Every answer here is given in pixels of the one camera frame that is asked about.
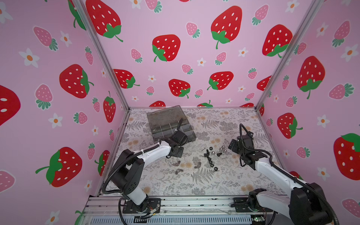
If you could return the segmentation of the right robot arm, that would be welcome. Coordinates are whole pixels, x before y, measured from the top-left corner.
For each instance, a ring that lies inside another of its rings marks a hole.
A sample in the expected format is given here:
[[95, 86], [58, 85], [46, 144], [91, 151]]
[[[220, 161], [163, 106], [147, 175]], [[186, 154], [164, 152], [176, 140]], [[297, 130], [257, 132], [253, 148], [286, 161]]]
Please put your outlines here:
[[323, 189], [316, 183], [307, 183], [273, 162], [273, 155], [255, 149], [253, 133], [243, 124], [239, 125], [240, 135], [229, 144], [229, 149], [240, 156], [241, 167], [249, 166], [277, 184], [285, 196], [275, 195], [265, 188], [250, 191], [244, 203], [251, 211], [268, 208], [282, 214], [295, 225], [338, 225], [339, 219], [326, 200]]

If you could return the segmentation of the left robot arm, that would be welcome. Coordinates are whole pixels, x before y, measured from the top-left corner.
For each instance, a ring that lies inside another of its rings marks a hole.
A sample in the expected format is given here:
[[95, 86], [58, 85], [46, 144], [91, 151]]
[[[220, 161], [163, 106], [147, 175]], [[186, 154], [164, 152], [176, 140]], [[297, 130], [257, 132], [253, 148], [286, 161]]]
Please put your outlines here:
[[120, 193], [138, 212], [144, 212], [149, 205], [149, 197], [138, 186], [143, 170], [160, 158], [182, 157], [183, 145], [188, 142], [188, 136], [181, 131], [182, 122], [183, 119], [180, 119], [169, 138], [160, 139], [151, 147], [136, 152], [124, 150], [110, 170], [101, 192], [106, 195]]

